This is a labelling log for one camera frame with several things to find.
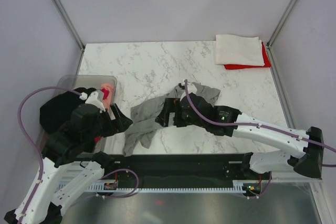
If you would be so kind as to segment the grey t shirt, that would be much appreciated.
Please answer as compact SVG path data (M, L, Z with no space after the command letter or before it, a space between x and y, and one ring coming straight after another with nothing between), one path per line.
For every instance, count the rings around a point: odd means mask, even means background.
M133 124L125 131L122 154L195 154L211 151L208 133L193 126L163 128L155 119L163 110L166 98L181 98L184 90L175 86L162 96L148 99L131 108Z

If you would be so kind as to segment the clear plastic bin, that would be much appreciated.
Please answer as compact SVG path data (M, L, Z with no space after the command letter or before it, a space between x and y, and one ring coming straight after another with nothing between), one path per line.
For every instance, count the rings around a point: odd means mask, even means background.
M117 90L117 84L118 81L114 76L102 76L102 75L66 75L63 76L59 81L57 86L67 89L76 89L76 88L95 88L100 89L101 85L103 84L110 84L113 86L113 93L111 98L111 104L113 103L113 99L115 96L115 92ZM59 94L64 93L65 91L62 90L55 90L54 96L57 96ZM49 138L48 133L43 133L42 138L40 140L39 147L42 149L44 145L46 144L46 141ZM94 149L89 152L84 152L84 154L89 153L96 153L99 151L103 151L105 145L106 145L107 138L102 138L98 143L96 143Z

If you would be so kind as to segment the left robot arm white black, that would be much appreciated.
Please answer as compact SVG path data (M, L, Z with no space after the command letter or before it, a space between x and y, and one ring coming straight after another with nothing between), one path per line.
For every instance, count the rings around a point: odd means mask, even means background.
M123 133L132 125L116 104L110 108L114 119L95 105L82 104L73 110L69 121L49 136L41 152L43 168L22 204L6 213L7 223L61 223L69 207L94 181L114 175L112 158L98 152L79 175L57 190L64 173L78 155L95 145L97 137Z

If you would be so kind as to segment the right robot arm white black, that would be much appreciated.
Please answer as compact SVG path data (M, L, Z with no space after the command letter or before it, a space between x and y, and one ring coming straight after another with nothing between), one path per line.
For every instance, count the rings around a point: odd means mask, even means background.
M321 178L323 134L318 127L296 130L273 125L229 106L211 105L193 93L166 98L155 121L162 127L194 125L216 136L244 138L276 148L268 153L246 153L240 166L245 178L284 170Z

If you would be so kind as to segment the peach t shirt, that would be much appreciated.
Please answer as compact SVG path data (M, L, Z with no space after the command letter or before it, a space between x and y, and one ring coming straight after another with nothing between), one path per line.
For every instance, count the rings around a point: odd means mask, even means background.
M114 85L110 83L104 83L101 85L100 90L103 92L103 99L102 103L104 108L109 112L110 111L110 104L113 101L113 94L114 94Z

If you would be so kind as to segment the magenta t shirt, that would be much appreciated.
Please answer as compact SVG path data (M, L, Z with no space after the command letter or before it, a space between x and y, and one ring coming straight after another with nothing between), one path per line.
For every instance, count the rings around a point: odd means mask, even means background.
M103 92L103 99L102 103L105 107L105 109L109 110L110 109L110 102L111 102L111 91L105 87L101 87L100 89Z

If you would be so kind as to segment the black t shirt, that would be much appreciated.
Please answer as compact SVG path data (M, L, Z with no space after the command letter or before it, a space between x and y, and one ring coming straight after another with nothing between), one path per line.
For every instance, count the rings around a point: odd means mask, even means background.
M49 138L43 147L43 152L48 149L48 142L51 135L62 129L69 131L70 140L77 144L85 144L83 147L84 152L89 152L94 149L97 137L78 133L70 125L70 118L73 110L82 104L85 104L85 102L80 100L78 95L66 91L53 97L40 107L39 122L43 130L49 134Z

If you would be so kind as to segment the white folded t shirt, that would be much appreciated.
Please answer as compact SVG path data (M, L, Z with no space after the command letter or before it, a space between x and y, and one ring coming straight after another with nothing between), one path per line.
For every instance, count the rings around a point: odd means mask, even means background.
M263 64L259 37L216 35L214 61L216 65L237 64L260 66Z

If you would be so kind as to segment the red folded t shirt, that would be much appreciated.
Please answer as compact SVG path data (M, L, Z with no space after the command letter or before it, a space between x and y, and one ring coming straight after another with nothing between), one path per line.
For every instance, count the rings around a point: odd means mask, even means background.
M226 64L224 65L224 68L226 70L242 70L242 69L253 69L253 68L270 68L271 63L268 58L268 55L266 53L266 49L264 46L264 43L261 42L261 49L262 49L262 58L263 58L263 64L260 66L253 66L253 65L237 65L237 64Z

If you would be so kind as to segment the left aluminium frame post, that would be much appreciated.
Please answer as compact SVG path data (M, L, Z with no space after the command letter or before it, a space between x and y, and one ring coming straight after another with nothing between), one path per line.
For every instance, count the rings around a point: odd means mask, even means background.
M79 47L81 52L84 52L85 50L85 45L80 38L77 30L75 29L66 9L64 8L61 0L52 0L55 8L57 9L58 13L60 14L62 20L64 21L65 25L67 26L68 30L70 31L73 39L75 40L77 46Z

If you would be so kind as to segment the aluminium frame post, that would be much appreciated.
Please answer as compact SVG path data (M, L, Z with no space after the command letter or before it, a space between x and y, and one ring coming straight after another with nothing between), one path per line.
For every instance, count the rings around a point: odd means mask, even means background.
M68 30L70 31L73 39L75 40L77 46L79 47L81 52L84 52L85 50L85 45L80 38L77 30L75 29L66 9L64 8L61 0L52 0L55 8L57 9L58 13L60 14L62 20L64 21L65 25L67 26Z
M284 13L282 14L275 30L273 31L270 39L266 43L267 49L270 49L274 44L275 40L277 39L278 35L280 34L281 30L283 29L285 23L287 22L288 18L290 17L292 11L294 10L295 6L299 0L290 0L287 7L285 8Z

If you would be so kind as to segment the right aluminium frame post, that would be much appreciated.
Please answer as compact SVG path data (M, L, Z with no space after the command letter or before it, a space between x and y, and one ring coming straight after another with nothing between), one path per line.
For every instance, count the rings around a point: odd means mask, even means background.
M285 8L284 13L282 14L275 30L273 31L270 39L266 43L267 49L270 49L274 44L275 40L277 39L278 35L280 34L281 30L283 29L285 23L287 22L288 18L290 17L292 11L294 10L295 6L299 0L290 0L287 7Z

